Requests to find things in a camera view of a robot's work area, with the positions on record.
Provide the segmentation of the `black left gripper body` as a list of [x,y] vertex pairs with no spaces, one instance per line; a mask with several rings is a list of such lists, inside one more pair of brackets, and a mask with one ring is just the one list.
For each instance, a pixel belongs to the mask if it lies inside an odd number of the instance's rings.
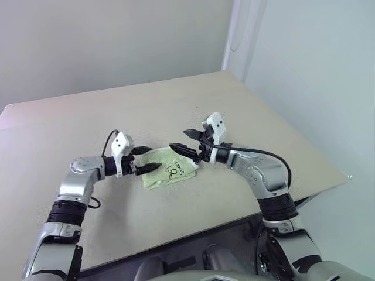
[[134,165],[135,155],[139,154],[139,147],[133,148],[133,150],[127,156],[121,158],[121,174],[123,176],[135,174],[139,175],[138,168]]

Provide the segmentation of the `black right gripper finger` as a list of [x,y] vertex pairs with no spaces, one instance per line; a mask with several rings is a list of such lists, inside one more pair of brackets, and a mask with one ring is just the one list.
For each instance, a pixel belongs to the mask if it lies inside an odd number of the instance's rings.
[[187,130],[184,130],[183,133],[189,138],[196,140],[196,141],[204,141],[205,139],[205,133],[202,131],[198,131],[196,129],[187,129]]
[[190,159],[195,159],[197,158],[197,152],[196,150],[189,148],[186,145],[183,145],[181,143],[170,143],[169,147],[176,152],[177,154],[190,158]]

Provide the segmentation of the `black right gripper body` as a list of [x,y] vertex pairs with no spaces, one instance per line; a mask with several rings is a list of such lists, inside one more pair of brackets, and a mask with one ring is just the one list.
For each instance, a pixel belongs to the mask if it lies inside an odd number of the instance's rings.
[[200,153],[197,154],[197,158],[194,159],[194,162],[199,163],[201,161],[210,162],[212,147],[209,143],[213,143],[213,134],[214,130],[211,125],[206,125],[204,128],[205,139],[204,141],[199,141],[199,150]]

